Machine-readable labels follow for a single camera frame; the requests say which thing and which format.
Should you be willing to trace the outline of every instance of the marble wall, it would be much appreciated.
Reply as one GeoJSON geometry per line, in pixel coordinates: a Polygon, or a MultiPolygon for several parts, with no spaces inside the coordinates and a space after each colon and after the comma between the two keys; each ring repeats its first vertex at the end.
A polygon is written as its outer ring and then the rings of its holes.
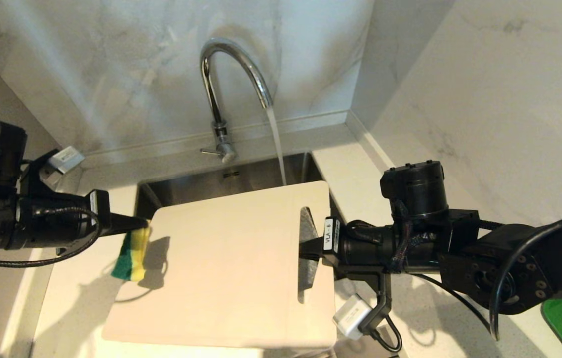
{"type": "Polygon", "coordinates": [[[482,217],[561,218],[562,1],[377,1],[352,111],[394,163],[441,160],[482,217]]]}
{"type": "MultiPolygon", "coordinates": [[[[281,120],[347,110],[373,0],[0,0],[0,74],[61,145],[86,154],[209,133],[199,52],[237,41],[281,120]]],[[[218,54],[232,127],[267,121],[218,54]]]]}

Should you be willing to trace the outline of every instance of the chrome faucet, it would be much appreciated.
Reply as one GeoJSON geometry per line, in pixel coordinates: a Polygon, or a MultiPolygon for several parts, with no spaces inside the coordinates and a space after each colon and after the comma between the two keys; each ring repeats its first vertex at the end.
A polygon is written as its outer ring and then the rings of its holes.
{"type": "Polygon", "coordinates": [[[247,72],[249,79],[254,85],[258,100],[261,102],[263,109],[272,107],[272,97],[267,89],[263,75],[261,75],[258,67],[252,62],[252,59],[249,58],[245,50],[226,38],[211,38],[206,42],[206,45],[201,50],[201,77],[203,77],[203,83],[206,86],[206,94],[208,95],[212,116],[215,118],[212,122],[212,129],[215,133],[217,147],[215,150],[201,149],[201,152],[215,154],[221,158],[222,163],[230,163],[237,156],[237,152],[230,142],[227,122],[221,118],[219,106],[217,106],[217,98],[215,97],[215,89],[212,86],[212,78],[210,77],[210,58],[215,52],[225,52],[243,67],[243,70],[247,72]]]}

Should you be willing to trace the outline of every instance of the running water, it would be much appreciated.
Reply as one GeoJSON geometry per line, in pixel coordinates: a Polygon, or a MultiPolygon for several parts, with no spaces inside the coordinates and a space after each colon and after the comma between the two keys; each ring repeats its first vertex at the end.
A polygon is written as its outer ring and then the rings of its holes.
{"type": "Polygon", "coordinates": [[[276,117],[274,116],[274,109],[268,107],[267,118],[270,120],[270,127],[272,127],[272,136],[274,136],[274,145],[276,146],[276,156],[279,158],[279,167],[281,168],[281,179],[283,181],[283,186],[287,185],[285,181],[285,165],[283,165],[283,152],[281,151],[281,139],[279,138],[279,129],[276,126],[276,117]]]}

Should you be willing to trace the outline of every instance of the stainless steel sink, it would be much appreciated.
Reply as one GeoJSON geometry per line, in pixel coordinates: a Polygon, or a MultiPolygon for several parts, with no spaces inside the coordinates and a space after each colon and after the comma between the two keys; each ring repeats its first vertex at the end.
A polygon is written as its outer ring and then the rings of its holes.
{"type": "MultiPolygon", "coordinates": [[[[288,185],[322,180],[322,175],[310,153],[294,154],[285,156],[283,159],[288,185]]],[[[141,183],[137,197],[136,215],[150,219],[155,211],[163,206],[185,204],[282,185],[281,171],[276,158],[175,179],[141,183]]],[[[330,205],[333,215],[340,217],[331,197],[330,205]]]]}

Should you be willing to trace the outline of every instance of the yellow sponge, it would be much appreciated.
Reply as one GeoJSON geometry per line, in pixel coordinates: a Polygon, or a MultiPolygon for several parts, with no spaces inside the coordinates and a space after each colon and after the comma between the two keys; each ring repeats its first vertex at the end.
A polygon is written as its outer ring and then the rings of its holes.
{"type": "Polygon", "coordinates": [[[111,276],[124,281],[139,282],[144,279],[144,256],[149,243],[148,227],[126,233],[111,276]]]}

